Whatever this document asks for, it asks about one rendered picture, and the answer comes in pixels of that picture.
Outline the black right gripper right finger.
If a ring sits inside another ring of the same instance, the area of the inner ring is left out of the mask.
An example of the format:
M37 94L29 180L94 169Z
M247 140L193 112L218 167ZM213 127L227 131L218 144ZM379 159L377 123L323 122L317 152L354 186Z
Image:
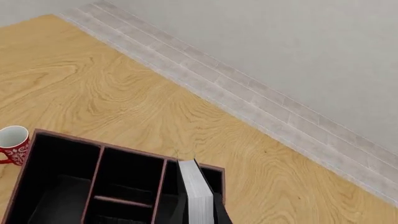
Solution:
M228 213L223 205L223 198L221 194L214 193L214 221L215 224L233 224Z

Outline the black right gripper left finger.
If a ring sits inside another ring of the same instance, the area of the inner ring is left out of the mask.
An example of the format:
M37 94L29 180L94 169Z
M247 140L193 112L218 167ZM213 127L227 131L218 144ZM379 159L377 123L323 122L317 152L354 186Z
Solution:
M178 202L172 214L172 224L188 224L187 194L179 194Z

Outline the black book with white pages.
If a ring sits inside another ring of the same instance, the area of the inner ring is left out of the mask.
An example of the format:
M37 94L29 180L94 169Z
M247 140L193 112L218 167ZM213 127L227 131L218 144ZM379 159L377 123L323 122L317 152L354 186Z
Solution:
M188 224L215 224L213 193L195 160L178 161L187 193Z

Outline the red-brown desk caddy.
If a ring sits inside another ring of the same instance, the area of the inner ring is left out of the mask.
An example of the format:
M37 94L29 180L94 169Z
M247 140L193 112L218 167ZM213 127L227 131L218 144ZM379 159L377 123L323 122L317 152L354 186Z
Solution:
M177 159L35 130L0 224L172 224Z

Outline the red patterned mug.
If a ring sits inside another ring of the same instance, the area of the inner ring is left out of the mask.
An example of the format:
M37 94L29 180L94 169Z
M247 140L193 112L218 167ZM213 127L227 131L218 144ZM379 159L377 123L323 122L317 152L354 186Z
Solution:
M7 126L0 129L0 153L7 158L0 164L21 166L29 149L29 131L23 126Z

